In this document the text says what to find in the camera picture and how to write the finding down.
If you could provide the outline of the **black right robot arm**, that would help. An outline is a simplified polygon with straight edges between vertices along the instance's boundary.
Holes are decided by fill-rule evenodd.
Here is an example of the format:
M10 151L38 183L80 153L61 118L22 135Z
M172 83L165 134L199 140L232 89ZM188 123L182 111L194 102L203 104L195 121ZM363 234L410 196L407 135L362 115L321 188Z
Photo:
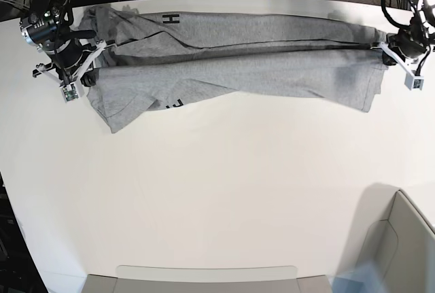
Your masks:
M64 86L74 81L74 73L88 54L81 39L93 39L93 30L73 31L74 16L71 0L31 0L28 12L20 19L22 36L28 44L39 48L51 60L43 71L54 69Z

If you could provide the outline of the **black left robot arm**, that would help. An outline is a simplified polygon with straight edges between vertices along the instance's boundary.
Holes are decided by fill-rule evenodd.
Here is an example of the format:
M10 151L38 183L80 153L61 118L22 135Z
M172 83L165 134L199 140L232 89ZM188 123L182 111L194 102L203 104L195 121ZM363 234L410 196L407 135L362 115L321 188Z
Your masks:
M420 76L434 49L434 0L405 0L413 13L408 24L399 23L391 17L386 1L381 0L383 15L398 30L387 36L387 47L403 62L417 61L417 68L412 73Z

